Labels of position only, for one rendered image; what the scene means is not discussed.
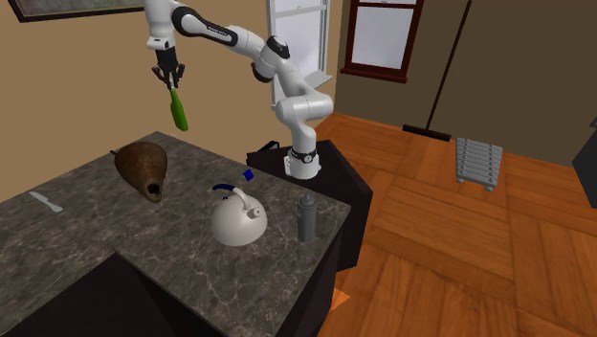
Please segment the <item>black broom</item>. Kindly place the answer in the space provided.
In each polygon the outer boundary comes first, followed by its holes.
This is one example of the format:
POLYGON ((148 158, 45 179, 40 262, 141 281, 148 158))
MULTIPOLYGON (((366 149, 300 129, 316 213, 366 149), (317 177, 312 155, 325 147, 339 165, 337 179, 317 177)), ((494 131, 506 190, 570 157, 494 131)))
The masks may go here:
POLYGON ((424 127, 418 127, 418 126, 414 126, 414 125, 404 124, 402 126, 403 131, 405 131, 407 133, 416 134, 416 135, 424 136, 427 138, 443 141, 443 142, 449 142, 452 139, 452 136, 450 134, 431 130, 431 122, 433 120, 433 117, 435 115, 437 106, 438 106, 440 98, 441 98, 441 95, 443 93, 443 89, 445 87, 447 77, 450 73, 450 70, 451 70, 451 67, 453 64, 453 59, 456 54, 456 50, 457 50, 459 41, 461 39, 464 27, 466 25, 466 21, 468 19, 470 9, 471 9, 473 2, 474 2, 474 0, 467 0, 467 2, 466 2, 466 6, 462 13, 462 16, 461 16, 461 19, 460 19, 460 22, 458 25, 458 29, 457 29, 456 35, 454 37, 454 40, 453 40, 452 48, 451 48, 450 54, 448 56, 448 59, 446 61, 446 65, 444 67, 444 71, 443 71, 441 80, 439 82, 426 125, 424 127))

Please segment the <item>silver knife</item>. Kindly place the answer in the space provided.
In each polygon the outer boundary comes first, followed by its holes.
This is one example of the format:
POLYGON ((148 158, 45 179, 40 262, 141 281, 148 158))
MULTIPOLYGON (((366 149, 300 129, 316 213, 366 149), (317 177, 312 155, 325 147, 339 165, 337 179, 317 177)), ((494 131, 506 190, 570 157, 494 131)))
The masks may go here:
POLYGON ((44 196, 36 191, 30 191, 30 195, 32 197, 34 197, 35 199, 37 199, 38 201, 42 202, 47 207, 49 207, 55 213, 59 213, 63 210, 62 207, 52 203, 46 196, 44 196))

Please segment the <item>brown cone-shaped vase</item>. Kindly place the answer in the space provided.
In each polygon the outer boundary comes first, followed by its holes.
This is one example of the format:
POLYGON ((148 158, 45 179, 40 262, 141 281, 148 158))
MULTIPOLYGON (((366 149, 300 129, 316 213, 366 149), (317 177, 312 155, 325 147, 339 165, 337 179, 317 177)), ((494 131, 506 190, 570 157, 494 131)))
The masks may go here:
POLYGON ((162 201, 167 154, 161 146, 136 142, 111 153, 118 173, 127 184, 151 203, 162 201))

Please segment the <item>dark red framed window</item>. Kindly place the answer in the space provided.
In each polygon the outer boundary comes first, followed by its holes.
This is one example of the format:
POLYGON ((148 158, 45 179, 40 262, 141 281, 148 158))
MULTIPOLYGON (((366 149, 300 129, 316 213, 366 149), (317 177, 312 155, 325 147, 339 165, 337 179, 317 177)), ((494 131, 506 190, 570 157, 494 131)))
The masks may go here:
POLYGON ((425 0, 351 0, 346 75, 405 83, 425 0))

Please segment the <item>black robot stand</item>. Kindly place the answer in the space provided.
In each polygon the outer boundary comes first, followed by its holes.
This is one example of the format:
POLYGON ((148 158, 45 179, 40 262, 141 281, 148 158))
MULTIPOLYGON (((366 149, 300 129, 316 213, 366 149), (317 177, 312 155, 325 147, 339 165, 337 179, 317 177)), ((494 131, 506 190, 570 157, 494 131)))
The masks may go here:
POLYGON ((285 174, 282 162, 289 149, 289 146, 276 149, 263 147, 259 151, 247 154, 247 165, 350 205, 351 210, 343 224, 337 271, 355 267, 365 234, 373 196, 372 189, 331 140, 317 141, 321 170, 316 177, 309 180, 300 180, 285 174))

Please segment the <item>dark framed wall picture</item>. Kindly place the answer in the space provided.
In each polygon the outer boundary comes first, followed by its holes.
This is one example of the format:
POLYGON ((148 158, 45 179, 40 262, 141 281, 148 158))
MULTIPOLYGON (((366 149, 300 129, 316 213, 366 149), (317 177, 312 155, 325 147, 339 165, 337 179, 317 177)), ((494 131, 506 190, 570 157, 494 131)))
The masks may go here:
POLYGON ((143 11, 143 0, 7 0, 21 23, 143 11))

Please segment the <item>grey squeeze bottle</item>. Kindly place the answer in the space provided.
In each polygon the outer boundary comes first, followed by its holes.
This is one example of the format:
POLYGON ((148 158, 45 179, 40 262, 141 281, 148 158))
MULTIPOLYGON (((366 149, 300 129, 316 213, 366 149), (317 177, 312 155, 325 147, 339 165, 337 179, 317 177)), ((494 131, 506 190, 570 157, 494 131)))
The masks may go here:
POLYGON ((311 242, 315 238, 317 219, 317 200, 307 191, 298 201, 298 239, 311 242))

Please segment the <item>white framed window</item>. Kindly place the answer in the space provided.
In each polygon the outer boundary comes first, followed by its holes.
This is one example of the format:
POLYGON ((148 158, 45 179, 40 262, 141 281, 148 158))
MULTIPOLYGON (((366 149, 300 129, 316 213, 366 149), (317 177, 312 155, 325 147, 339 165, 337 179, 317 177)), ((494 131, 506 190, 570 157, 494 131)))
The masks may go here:
POLYGON ((317 88, 329 81, 327 46, 330 0, 266 0, 268 35, 289 46, 290 60, 317 88))

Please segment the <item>grey xylophone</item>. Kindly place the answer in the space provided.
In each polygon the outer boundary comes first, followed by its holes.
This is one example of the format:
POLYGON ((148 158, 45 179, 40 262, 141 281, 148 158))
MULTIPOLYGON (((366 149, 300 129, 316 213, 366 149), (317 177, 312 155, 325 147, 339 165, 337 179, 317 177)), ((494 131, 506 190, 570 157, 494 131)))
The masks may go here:
POLYGON ((486 191, 498 184, 503 149, 466 138, 455 141, 455 180, 477 183, 486 191))

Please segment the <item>green handled kitchen tool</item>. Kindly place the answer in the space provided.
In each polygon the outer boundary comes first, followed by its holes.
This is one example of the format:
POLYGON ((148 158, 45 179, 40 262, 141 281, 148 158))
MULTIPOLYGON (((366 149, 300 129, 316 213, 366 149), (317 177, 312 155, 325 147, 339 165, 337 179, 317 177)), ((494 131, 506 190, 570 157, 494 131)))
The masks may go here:
POLYGON ((169 95, 170 95, 170 112, 172 115, 172 119, 174 121, 175 126, 182 131, 188 131, 188 121, 185 114, 184 107, 180 101, 180 98, 177 93, 177 89, 174 86, 174 81, 170 81, 170 88, 169 88, 169 95))

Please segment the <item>black furniture piece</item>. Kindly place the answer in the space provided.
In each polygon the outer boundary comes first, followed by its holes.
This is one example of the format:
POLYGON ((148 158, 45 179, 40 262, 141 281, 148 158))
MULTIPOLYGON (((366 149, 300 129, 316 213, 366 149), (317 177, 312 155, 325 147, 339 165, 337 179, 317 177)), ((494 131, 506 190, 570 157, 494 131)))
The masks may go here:
POLYGON ((597 117, 589 126, 594 132, 575 156, 572 165, 590 206, 597 209, 597 117))

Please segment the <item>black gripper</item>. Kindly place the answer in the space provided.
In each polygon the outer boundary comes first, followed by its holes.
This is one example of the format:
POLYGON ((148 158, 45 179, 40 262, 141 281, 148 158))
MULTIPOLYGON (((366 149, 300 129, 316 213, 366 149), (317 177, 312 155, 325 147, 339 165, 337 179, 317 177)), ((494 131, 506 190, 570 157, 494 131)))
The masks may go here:
POLYGON ((182 78, 185 65, 178 62, 176 50, 171 47, 166 50, 156 50, 157 66, 151 68, 154 75, 169 87, 169 73, 173 73, 173 86, 179 87, 179 81, 182 78))

